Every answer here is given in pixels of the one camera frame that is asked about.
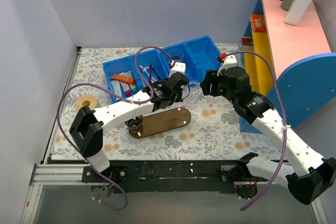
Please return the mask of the clear textured acrylic holder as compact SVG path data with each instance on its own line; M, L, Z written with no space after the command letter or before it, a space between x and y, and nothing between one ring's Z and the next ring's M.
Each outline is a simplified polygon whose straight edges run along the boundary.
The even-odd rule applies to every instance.
M187 88L186 100L190 103L196 103L203 98L202 88L200 83L196 81L191 81Z

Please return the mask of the dark smoked plastic cup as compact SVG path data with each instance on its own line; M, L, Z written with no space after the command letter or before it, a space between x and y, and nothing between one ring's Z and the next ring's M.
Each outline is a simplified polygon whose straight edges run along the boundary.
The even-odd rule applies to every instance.
M141 118L133 118L125 122L125 125L128 127L129 131L134 134L141 133L143 131L142 126L143 120Z

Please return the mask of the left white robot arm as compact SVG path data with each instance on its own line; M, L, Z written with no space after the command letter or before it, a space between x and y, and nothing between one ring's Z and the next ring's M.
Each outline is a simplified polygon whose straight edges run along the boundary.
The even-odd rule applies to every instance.
M80 154L93 166L93 175L98 181L106 182L112 175L103 150L103 134L121 123L182 101L182 92L188 83L187 76L176 72L125 101L93 110L84 106L78 111L69 133Z

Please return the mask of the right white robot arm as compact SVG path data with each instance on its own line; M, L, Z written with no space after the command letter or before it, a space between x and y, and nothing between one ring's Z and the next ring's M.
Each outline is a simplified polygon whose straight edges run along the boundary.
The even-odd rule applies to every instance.
M251 89L241 67L209 70L200 84L204 95L223 96L235 112L259 130L281 151L279 162L248 154L238 161L238 176L248 181L262 177L288 188L304 205L311 204L335 182L335 158L314 151L286 123L284 113L262 94Z

